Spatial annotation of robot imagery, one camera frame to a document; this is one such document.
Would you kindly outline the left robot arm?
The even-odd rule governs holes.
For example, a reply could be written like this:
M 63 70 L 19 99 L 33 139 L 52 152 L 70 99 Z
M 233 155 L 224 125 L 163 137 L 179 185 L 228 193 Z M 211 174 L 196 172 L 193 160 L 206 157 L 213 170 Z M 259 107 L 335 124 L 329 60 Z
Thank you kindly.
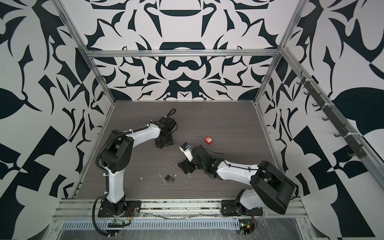
M 162 149 L 174 144 L 172 134 L 178 129 L 171 109 L 158 121 L 150 121 L 143 127 L 127 131 L 114 130 L 100 149 L 95 159 L 96 167 L 104 172 L 106 193 L 102 197 L 103 208 L 113 215 L 125 211 L 124 171 L 128 166 L 134 147 L 154 140 L 156 148 Z

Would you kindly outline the black padlock with keys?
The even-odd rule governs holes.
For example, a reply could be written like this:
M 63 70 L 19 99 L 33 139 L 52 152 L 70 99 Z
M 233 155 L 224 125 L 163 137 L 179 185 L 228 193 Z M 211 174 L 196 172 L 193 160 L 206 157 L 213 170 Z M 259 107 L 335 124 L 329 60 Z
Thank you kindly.
M 169 173 L 166 176 L 161 176 L 161 175 L 159 175 L 159 176 L 161 177 L 165 186 L 167 185 L 167 183 L 174 183 L 175 182 L 176 175 L 174 173 Z

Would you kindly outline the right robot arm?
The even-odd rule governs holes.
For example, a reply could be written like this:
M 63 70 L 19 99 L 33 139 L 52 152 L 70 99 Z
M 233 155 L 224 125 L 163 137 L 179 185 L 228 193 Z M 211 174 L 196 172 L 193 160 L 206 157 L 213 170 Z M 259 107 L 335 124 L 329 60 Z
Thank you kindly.
M 185 174 L 202 170 L 211 179 L 234 181 L 251 189 L 243 189 L 234 200 L 221 202 L 223 216 L 261 216 L 266 206 L 284 215 L 299 187 L 268 161 L 256 165 L 242 165 L 224 159 L 222 153 L 212 152 L 203 146 L 192 148 L 188 143 L 180 146 L 185 160 L 178 164 Z

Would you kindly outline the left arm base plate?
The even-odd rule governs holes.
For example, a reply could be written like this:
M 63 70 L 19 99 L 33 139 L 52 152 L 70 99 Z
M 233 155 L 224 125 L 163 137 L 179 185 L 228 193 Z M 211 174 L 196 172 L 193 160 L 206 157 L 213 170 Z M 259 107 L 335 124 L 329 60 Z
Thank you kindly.
M 116 204 L 108 200 L 102 200 L 99 208 L 99 218 L 134 217 L 141 211 L 141 201 L 120 201 Z

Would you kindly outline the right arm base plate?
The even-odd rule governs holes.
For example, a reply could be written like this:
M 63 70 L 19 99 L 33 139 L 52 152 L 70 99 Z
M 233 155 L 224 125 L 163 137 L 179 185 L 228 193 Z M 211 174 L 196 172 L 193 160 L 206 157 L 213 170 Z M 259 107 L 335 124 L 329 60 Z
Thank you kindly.
M 248 210 L 239 201 L 236 200 L 222 200 L 221 201 L 221 215 L 225 217 L 238 217 L 238 216 L 254 216 L 260 217 L 263 215 L 261 207 Z

